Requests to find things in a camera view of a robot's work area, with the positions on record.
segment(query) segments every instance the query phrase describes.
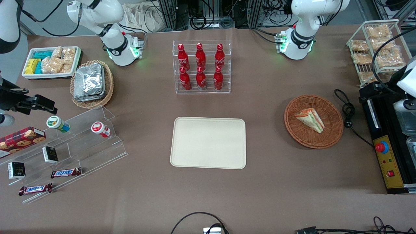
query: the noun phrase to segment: red button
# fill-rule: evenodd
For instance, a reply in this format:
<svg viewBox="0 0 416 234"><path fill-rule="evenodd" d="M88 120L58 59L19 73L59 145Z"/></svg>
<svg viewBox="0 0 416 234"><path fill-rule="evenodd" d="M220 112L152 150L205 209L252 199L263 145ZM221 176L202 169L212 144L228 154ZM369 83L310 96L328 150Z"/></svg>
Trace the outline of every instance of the red button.
<svg viewBox="0 0 416 234"><path fill-rule="evenodd" d="M383 143L377 143L375 146L377 152L383 152L386 149Z"/></svg>

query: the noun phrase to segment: sandwich slice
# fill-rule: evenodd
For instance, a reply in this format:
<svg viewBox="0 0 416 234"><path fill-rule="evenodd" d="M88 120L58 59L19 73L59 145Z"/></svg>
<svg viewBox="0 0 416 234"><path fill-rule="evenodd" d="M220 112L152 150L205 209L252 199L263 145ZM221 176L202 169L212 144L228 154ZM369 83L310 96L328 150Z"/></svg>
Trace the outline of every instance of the sandwich slice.
<svg viewBox="0 0 416 234"><path fill-rule="evenodd" d="M322 122L321 118L319 118L319 115L318 113L316 113L316 110L313 108L302 110L298 114L295 114L295 118L297 118L302 123L315 130L317 133L321 133L322 131L324 131L324 123Z"/></svg>

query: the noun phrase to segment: red glass bottle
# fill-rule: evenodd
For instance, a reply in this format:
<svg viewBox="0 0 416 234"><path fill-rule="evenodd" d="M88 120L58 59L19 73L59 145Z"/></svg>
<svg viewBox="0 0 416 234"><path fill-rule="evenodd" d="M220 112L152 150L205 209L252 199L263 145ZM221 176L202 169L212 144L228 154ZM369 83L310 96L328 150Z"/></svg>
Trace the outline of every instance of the red glass bottle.
<svg viewBox="0 0 416 234"><path fill-rule="evenodd" d="M205 58L205 52L202 49L201 43L196 44L195 58L196 58L196 66L201 67L202 70L204 71L206 68L206 58Z"/></svg>
<svg viewBox="0 0 416 234"><path fill-rule="evenodd" d="M205 74L202 70L202 67L197 67L196 68L196 83L198 84L198 89L199 90L206 90L207 85L206 85L206 79L205 79Z"/></svg>
<svg viewBox="0 0 416 234"><path fill-rule="evenodd" d="M220 66L215 67L215 73L214 73L215 90L221 90L223 88L223 80L224 80L224 76L221 72L221 67Z"/></svg>
<svg viewBox="0 0 416 234"><path fill-rule="evenodd" d="M188 54L186 53L183 47L183 44L178 45L178 50L179 50L179 53L178 53L179 64L181 65L181 67L184 67L186 71L189 71L191 66L189 65Z"/></svg>
<svg viewBox="0 0 416 234"><path fill-rule="evenodd" d="M225 54L223 51L223 45L220 43L217 45L217 52L215 53L215 67L224 67Z"/></svg>
<svg viewBox="0 0 416 234"><path fill-rule="evenodd" d="M179 78L181 80L181 84L185 90L190 90L192 88L191 80L189 79L189 75L186 73L185 67L179 68Z"/></svg>

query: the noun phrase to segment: teal package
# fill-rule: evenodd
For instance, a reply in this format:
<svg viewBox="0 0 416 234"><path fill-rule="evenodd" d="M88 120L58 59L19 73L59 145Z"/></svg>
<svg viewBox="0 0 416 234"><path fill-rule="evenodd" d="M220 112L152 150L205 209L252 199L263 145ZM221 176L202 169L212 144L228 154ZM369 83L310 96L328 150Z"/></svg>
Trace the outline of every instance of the teal package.
<svg viewBox="0 0 416 234"><path fill-rule="evenodd" d="M44 59L48 56L52 56L52 51L39 51L39 52L35 52L33 55L33 58L40 58L40 59Z"/></svg>
<svg viewBox="0 0 416 234"><path fill-rule="evenodd" d="M37 63L35 74L42 74L42 62Z"/></svg>

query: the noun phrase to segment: wicker basket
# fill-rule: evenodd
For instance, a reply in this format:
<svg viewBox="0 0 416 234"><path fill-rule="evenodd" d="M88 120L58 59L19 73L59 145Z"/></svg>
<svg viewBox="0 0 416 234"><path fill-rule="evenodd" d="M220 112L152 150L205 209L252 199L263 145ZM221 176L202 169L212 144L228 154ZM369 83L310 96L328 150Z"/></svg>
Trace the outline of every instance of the wicker basket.
<svg viewBox="0 0 416 234"><path fill-rule="evenodd" d="M90 66L93 63L99 63L104 67L105 90L107 94L103 99L92 100L92 101L87 101L87 102L78 102L77 100L72 98L72 102L74 102L77 106L82 107L82 108L87 108L87 109L93 109L101 105L104 106L105 104L108 103L114 91L113 74L111 73L110 68L107 66L107 64L105 64L102 61L93 60L93 61L88 61L86 63L83 63L79 67ZM69 90L72 95L74 95L74 79L75 79L75 74L72 75L71 86L69 87Z"/></svg>
<svg viewBox="0 0 416 234"><path fill-rule="evenodd" d="M314 108L322 119L325 126L322 133L317 133L295 118L295 114L307 108ZM290 101L285 110L285 125L297 142L313 149L333 146L344 130L340 112L331 102L316 95L302 95Z"/></svg>

